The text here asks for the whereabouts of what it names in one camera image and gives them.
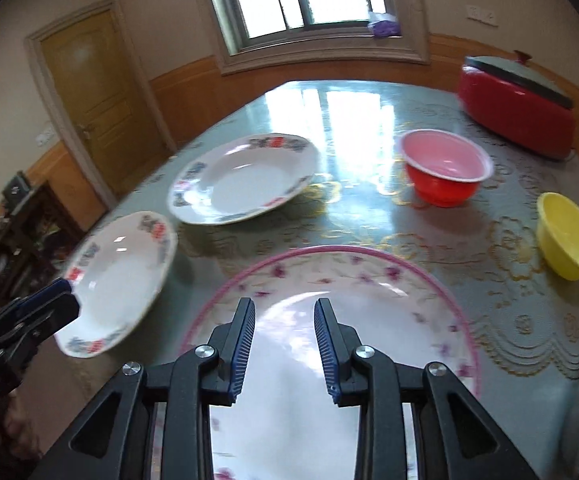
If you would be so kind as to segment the white plate red characters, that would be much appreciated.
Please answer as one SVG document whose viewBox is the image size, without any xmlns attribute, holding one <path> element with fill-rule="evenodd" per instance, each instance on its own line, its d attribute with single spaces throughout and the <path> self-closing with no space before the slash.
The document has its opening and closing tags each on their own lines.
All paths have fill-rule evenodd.
<svg viewBox="0 0 579 480">
<path fill-rule="evenodd" d="M 171 222 L 155 211 L 126 214 L 84 240 L 64 272 L 80 313 L 55 334 L 62 353 L 90 359 L 128 337 L 162 291 L 177 247 Z"/>
</svg>

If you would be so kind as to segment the large purple floral plate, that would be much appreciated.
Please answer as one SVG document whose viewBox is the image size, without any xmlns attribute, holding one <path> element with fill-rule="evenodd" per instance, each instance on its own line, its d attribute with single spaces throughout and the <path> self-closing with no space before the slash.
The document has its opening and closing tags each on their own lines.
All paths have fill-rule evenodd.
<svg viewBox="0 0 579 480">
<path fill-rule="evenodd" d="M 351 246 L 284 252 L 232 278 L 202 308 L 184 344 L 204 344 L 239 300 L 256 322 L 242 393 L 209 413 L 218 479 L 350 479 L 355 474 L 360 363 L 378 354 L 422 368 L 441 362 L 480 389 L 474 341 L 446 287 L 401 258 Z"/>
</svg>

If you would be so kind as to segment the red plastic bowl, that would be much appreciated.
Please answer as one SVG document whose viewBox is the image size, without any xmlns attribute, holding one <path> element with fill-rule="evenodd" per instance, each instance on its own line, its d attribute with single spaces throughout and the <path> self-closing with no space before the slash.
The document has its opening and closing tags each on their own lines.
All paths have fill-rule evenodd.
<svg viewBox="0 0 579 480">
<path fill-rule="evenodd" d="M 462 205 L 495 173 L 483 148 L 445 130 L 408 131 L 400 139 L 400 151 L 415 192 L 437 207 Z"/>
</svg>

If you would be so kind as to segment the yellow bowl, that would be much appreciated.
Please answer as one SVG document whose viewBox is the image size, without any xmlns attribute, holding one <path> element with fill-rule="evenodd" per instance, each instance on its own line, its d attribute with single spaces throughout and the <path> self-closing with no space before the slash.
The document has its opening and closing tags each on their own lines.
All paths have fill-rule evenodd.
<svg viewBox="0 0 579 480">
<path fill-rule="evenodd" d="M 579 206 L 565 195 L 546 192 L 537 199 L 536 236 L 544 260 L 567 281 L 579 281 Z"/>
</svg>

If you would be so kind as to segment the dark wooden shelf cabinet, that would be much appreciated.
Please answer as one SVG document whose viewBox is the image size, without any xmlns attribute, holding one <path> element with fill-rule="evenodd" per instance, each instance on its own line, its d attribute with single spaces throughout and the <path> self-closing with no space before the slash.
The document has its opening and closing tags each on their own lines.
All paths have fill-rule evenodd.
<svg viewBox="0 0 579 480">
<path fill-rule="evenodd" d="M 47 285 L 84 237 L 47 182 L 34 185 L 19 171 L 2 195 L 0 310 Z"/>
</svg>

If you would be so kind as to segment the wooden door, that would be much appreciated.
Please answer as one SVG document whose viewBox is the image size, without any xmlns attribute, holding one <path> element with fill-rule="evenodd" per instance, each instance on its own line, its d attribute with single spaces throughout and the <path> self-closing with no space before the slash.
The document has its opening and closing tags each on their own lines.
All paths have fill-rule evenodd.
<svg viewBox="0 0 579 480">
<path fill-rule="evenodd" d="M 107 207 L 176 151 L 120 0 L 58 18 L 27 36 L 24 46 L 58 136 Z"/>
</svg>

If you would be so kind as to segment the red electric cooking pot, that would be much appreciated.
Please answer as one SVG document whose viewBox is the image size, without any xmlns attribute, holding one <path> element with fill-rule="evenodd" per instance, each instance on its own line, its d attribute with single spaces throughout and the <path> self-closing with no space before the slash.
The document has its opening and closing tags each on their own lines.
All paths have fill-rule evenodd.
<svg viewBox="0 0 579 480">
<path fill-rule="evenodd" d="M 531 56 L 464 58 L 457 96 L 483 128 L 532 153 L 564 160 L 574 146 L 574 101 L 528 65 Z"/>
</svg>

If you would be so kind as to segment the purple cloth on sill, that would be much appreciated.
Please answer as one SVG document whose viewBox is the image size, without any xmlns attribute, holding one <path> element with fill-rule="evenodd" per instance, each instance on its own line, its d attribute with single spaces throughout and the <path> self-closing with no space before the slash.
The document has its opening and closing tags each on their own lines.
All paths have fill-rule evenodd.
<svg viewBox="0 0 579 480">
<path fill-rule="evenodd" d="M 398 19 L 390 13 L 370 12 L 367 28 L 378 39 L 400 37 L 402 34 Z"/>
</svg>

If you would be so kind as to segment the white light switch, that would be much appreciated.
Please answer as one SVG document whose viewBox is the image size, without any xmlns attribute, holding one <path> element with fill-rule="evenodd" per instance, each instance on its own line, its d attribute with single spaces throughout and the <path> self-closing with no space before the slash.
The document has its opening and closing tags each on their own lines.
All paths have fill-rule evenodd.
<svg viewBox="0 0 579 480">
<path fill-rule="evenodd" d="M 46 144 L 54 142 L 56 130 L 52 125 L 46 125 L 45 128 L 35 137 L 35 143 L 39 148 Z"/>
</svg>

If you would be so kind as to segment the window with frame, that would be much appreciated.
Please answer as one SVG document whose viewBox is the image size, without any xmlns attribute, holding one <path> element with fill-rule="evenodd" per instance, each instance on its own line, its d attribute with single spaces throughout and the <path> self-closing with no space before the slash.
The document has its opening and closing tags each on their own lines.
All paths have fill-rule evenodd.
<svg viewBox="0 0 579 480">
<path fill-rule="evenodd" d="M 224 74 L 319 61 L 426 64 L 424 0 L 196 0 Z M 369 13 L 393 14 L 401 36 L 375 38 Z"/>
</svg>

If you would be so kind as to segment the white wall socket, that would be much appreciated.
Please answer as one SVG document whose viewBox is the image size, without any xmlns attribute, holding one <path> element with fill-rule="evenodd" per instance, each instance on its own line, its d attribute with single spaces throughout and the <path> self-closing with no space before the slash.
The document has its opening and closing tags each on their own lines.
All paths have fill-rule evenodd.
<svg viewBox="0 0 579 480">
<path fill-rule="evenodd" d="M 495 11 L 480 8 L 480 6 L 475 6 L 475 4 L 468 4 L 466 6 L 466 18 L 491 27 L 498 26 Z"/>
</svg>

